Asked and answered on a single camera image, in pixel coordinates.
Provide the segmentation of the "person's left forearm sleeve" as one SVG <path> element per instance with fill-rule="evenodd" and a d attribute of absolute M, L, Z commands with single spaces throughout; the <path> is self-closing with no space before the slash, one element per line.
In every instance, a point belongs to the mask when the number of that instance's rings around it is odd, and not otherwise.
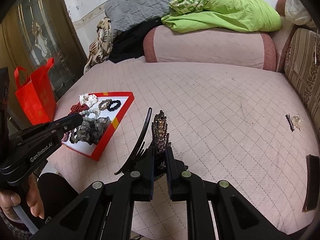
<path fill-rule="evenodd" d="M 14 239 L 30 239 L 32 234 L 23 224 L 15 223 L 8 219 L 4 212 L 1 210 L 1 219 L 5 224 L 5 228 L 9 231 L 9 235 L 11 235 Z"/>

